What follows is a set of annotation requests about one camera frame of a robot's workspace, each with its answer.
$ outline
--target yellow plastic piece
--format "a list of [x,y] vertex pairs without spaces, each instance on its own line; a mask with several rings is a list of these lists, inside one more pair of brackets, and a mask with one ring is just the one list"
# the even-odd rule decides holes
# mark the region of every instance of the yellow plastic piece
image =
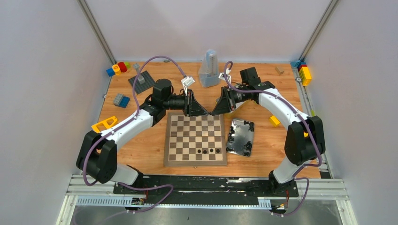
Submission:
[[274,125],[274,127],[277,127],[281,123],[275,116],[271,116],[269,121],[272,123],[272,125]]
[[311,74],[308,67],[301,67],[301,70],[298,73],[303,81],[303,86],[309,85],[311,82]]
[[119,68],[119,66],[117,64],[114,64],[112,66],[112,69],[113,69],[113,71],[115,72],[116,75],[122,74],[122,72],[121,72],[121,70],[120,70],[120,68]]
[[113,127],[116,124],[116,122],[117,122],[117,118],[115,116],[112,116],[106,120],[103,120],[101,122],[98,122],[98,123],[92,125],[91,128],[96,133],[101,133],[100,129],[98,128],[99,125],[104,125],[106,129],[109,129],[109,128]]

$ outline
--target lego brick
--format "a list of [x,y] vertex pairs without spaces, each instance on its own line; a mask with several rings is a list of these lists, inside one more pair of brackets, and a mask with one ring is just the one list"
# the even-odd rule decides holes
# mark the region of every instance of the lego brick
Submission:
[[[137,94],[142,93],[145,90],[148,90],[149,88],[151,88],[155,85],[155,81],[153,80],[151,75],[148,73],[148,71],[142,72],[141,75],[144,77],[145,82],[143,84],[140,84],[139,82],[136,83],[136,87],[134,90]],[[129,79],[129,83],[131,84],[131,86],[133,86],[135,78],[136,78],[136,76]]]
[[117,94],[116,95],[116,97],[114,98],[114,100],[113,100],[113,104],[115,105],[115,106],[119,106],[120,105],[120,102],[122,101],[122,98],[124,97],[124,95],[123,94]]
[[122,74],[122,72],[120,71],[120,68],[119,68],[119,66],[117,64],[114,64],[112,66],[112,69],[113,69],[113,71],[115,72],[116,75]]
[[145,78],[144,78],[142,75],[139,75],[137,81],[138,81],[140,84],[143,84],[143,83],[145,83]]
[[300,63],[301,63],[300,60],[293,61],[293,62],[290,62],[290,66],[291,66],[292,68],[297,68],[297,67],[300,65]]
[[283,70],[283,68],[282,67],[275,67],[275,70],[276,70],[276,72],[279,74],[279,75],[282,75],[285,71]]
[[274,127],[277,127],[281,123],[275,116],[271,116],[269,121],[274,125]]
[[108,76],[113,76],[113,75],[115,75],[115,72],[113,71],[112,68],[109,68],[109,69],[107,69],[107,74],[108,74]]
[[119,66],[120,71],[121,71],[122,73],[127,72],[127,67],[126,67],[126,65],[124,64],[124,62],[119,62],[117,65]]
[[92,130],[95,131],[96,133],[101,133],[100,128],[98,127],[99,125],[104,125],[105,129],[109,129],[116,125],[117,118],[115,116],[111,116],[106,120],[100,121],[94,125],[91,126]]
[[127,104],[128,104],[129,102],[130,102],[130,98],[124,96],[124,97],[122,98],[120,104],[118,105],[118,107],[126,108],[126,107],[127,107]]
[[301,70],[298,72],[298,74],[300,74],[303,86],[307,86],[310,84],[311,74],[310,71],[308,70],[308,67],[302,67]]

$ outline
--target yellow lego brick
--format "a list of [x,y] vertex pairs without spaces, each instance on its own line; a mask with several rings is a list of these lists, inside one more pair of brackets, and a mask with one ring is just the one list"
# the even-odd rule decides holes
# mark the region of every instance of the yellow lego brick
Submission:
[[269,121],[272,123],[272,125],[274,125],[274,127],[277,127],[281,123],[275,116],[271,116]]
[[121,70],[120,70],[120,68],[119,68],[119,65],[114,64],[114,65],[112,66],[112,69],[113,69],[113,71],[115,72],[116,75],[122,74],[122,72],[121,72]]
[[303,81],[303,86],[309,85],[311,82],[311,74],[308,70],[308,67],[302,67],[298,73],[300,74],[300,77]]

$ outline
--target gray lego brick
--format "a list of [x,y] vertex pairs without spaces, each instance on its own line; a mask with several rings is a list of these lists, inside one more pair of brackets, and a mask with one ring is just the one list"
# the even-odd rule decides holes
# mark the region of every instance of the gray lego brick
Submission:
[[113,104],[114,104],[115,106],[118,106],[118,105],[120,104],[120,102],[122,101],[122,98],[123,98],[123,94],[118,93],[118,94],[116,95],[115,99],[113,100]]

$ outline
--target wooden table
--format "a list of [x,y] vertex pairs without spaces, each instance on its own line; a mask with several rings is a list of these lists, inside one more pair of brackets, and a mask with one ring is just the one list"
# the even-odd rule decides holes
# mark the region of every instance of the wooden table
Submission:
[[[194,91],[198,102],[208,111],[212,111],[216,104],[215,100],[221,94],[221,86],[225,86],[226,83],[220,82],[217,86],[202,88],[198,77],[200,63],[186,62],[179,63],[179,65],[187,75],[191,75],[196,79],[196,82],[190,88]],[[282,75],[278,75],[275,71],[275,66],[277,65],[284,69]],[[220,63],[219,67],[224,68],[224,63]],[[239,71],[250,67],[256,67],[262,81],[271,81],[288,101],[302,110],[299,93],[289,64],[234,63],[231,72],[232,81],[241,82]],[[171,62],[149,63],[144,70],[147,70],[155,81],[160,78],[171,80],[177,93],[182,88],[182,76]],[[136,105],[132,96],[132,87],[127,80],[135,76],[135,72],[131,68],[126,73],[113,76],[99,118],[100,121],[116,116],[120,122],[134,113]],[[125,109],[113,105],[114,97],[118,93],[131,98]],[[152,89],[149,89],[139,94],[139,103],[143,103],[144,99],[151,93]],[[234,117],[255,123],[253,150],[250,157],[227,154],[227,166],[165,167],[163,165],[163,157],[167,117],[124,145],[118,153],[118,163],[131,165],[144,174],[268,177],[269,172],[278,167],[285,157],[283,148],[286,138],[286,130],[281,124],[278,127],[273,127],[269,122],[268,119],[271,116],[268,110],[256,105],[254,102],[246,103],[243,108],[236,112]],[[231,119],[225,118],[226,135],[228,135],[230,123]],[[309,178],[320,178],[319,170],[314,167],[305,168],[300,175]]]

